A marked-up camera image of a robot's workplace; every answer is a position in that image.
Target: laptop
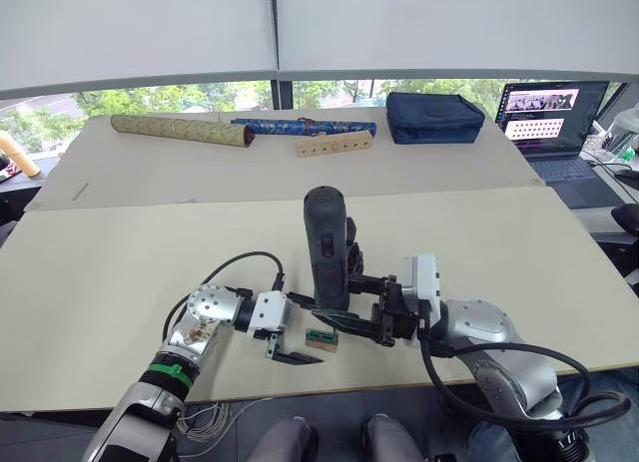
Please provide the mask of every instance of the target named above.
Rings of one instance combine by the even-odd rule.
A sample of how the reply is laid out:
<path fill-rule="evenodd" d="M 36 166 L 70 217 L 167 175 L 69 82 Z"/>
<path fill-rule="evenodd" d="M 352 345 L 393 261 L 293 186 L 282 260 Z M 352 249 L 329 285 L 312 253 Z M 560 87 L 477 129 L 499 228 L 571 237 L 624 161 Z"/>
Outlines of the laptop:
<path fill-rule="evenodd" d="M 579 153 L 608 88 L 607 81 L 510 83 L 495 123 L 571 209 L 623 201 Z"/>

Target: window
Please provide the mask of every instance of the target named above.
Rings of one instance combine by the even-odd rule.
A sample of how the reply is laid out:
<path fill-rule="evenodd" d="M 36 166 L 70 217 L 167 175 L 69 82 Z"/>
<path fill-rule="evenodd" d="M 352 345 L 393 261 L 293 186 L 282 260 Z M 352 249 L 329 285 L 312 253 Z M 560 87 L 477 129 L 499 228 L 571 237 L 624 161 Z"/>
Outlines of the window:
<path fill-rule="evenodd" d="M 88 117 L 105 114 L 207 113 L 273 107 L 270 81 L 84 91 L 0 102 L 0 130 L 35 158 L 66 150 Z"/>
<path fill-rule="evenodd" d="M 405 93 L 459 94 L 482 106 L 494 119 L 506 83 L 541 80 L 429 79 L 429 80 L 337 80 L 293 81 L 295 109 L 383 106 L 391 91 Z M 611 83 L 603 104 L 620 83 Z"/>

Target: patterned tube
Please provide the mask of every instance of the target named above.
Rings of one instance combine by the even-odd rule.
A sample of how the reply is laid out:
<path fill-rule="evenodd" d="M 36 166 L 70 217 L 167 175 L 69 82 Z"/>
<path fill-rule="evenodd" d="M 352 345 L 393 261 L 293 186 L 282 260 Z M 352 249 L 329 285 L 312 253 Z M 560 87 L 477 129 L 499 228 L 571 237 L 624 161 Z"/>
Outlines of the patterned tube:
<path fill-rule="evenodd" d="M 370 131 L 375 136 L 377 125 L 359 121 L 315 121 L 308 118 L 298 120 L 253 120 L 236 119 L 231 123 L 247 125 L 257 135 L 298 135 L 312 136 L 317 133 L 335 135 L 352 131 Z"/>
<path fill-rule="evenodd" d="M 119 133 L 241 147 L 248 146 L 255 137 L 251 129 L 245 125 L 156 116 L 113 115 L 111 126 Z"/>

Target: laptop screen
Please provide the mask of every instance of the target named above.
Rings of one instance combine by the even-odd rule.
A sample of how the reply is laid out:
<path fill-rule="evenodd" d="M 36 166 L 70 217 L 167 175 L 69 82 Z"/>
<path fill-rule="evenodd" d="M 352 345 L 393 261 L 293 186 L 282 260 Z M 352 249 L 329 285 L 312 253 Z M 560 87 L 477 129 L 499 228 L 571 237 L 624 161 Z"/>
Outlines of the laptop screen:
<path fill-rule="evenodd" d="M 607 81 L 510 83 L 495 123 L 526 156 L 578 155 Z"/>

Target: tabletop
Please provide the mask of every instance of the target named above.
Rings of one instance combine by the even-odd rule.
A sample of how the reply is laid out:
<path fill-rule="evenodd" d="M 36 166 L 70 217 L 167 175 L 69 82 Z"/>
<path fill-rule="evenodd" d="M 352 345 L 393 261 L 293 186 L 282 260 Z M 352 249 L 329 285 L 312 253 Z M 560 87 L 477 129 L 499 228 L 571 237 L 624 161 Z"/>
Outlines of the tabletop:
<path fill-rule="evenodd" d="M 13 305 L 0 318 L 0 366 L 10 374 L 0 411 L 112 407 L 160 346 L 170 307 L 238 253 L 274 253 L 286 290 L 312 294 L 303 196 L 27 213 L 0 251 L 2 296 Z M 433 252 L 444 299 L 492 302 L 527 342 L 590 368 L 639 362 L 634 293 L 551 189 L 354 197 L 346 207 L 366 274 L 398 274 L 403 257 Z M 45 236 L 33 244 L 38 234 Z M 272 263 L 254 259 L 217 282 L 268 290 Z M 351 309 L 368 317 L 372 302 L 354 296 Z M 400 341 L 386 348 L 341 334 L 331 354 L 305 347 L 309 327 L 325 328 L 295 307 L 284 350 L 324 360 L 311 366 L 267 360 L 263 341 L 223 334 L 190 400 L 428 381 L 419 352 Z M 438 359 L 436 367 L 445 381 L 470 379 L 459 361 Z"/>
<path fill-rule="evenodd" d="M 121 134 L 109 116 L 94 117 L 27 211 L 290 200 L 320 185 L 346 196 L 544 185 L 489 118 L 473 144 L 401 146 L 385 107 L 169 116 L 373 121 L 377 134 L 367 150 L 296 158 L 295 136 L 257 135 L 237 148 Z"/>

